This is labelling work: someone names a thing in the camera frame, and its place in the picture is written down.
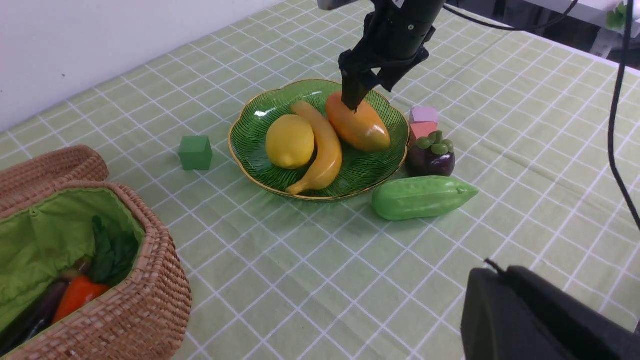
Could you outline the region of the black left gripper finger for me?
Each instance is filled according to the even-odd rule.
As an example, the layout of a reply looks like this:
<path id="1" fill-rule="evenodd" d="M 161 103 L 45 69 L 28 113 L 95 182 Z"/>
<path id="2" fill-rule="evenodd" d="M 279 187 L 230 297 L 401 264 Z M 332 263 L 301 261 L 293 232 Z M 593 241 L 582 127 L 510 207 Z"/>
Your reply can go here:
<path id="1" fill-rule="evenodd" d="M 637 360 L 639 336 L 535 272 L 512 265 L 468 274 L 461 338 L 468 360 Z"/>

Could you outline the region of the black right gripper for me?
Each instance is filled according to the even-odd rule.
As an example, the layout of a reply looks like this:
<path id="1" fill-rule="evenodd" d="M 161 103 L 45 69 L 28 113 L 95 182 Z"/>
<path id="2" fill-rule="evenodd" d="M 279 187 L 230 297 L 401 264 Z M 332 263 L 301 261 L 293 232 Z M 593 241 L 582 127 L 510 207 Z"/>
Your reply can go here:
<path id="1" fill-rule="evenodd" d="M 378 85 L 388 92 L 426 59 L 424 45 L 434 33 L 435 0 L 373 0 L 362 38 L 338 58 L 342 103 L 357 111 Z"/>

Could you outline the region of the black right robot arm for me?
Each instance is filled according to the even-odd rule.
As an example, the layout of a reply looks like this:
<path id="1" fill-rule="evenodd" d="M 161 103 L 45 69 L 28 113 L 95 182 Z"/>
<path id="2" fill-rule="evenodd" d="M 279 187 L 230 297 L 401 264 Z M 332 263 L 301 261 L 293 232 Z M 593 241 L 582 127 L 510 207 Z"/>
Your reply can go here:
<path id="1" fill-rule="evenodd" d="M 358 109 L 378 85 L 391 92 L 409 71 L 429 57 L 425 49 L 435 33 L 443 0 L 373 0 L 362 39 L 339 55 L 342 103 Z"/>

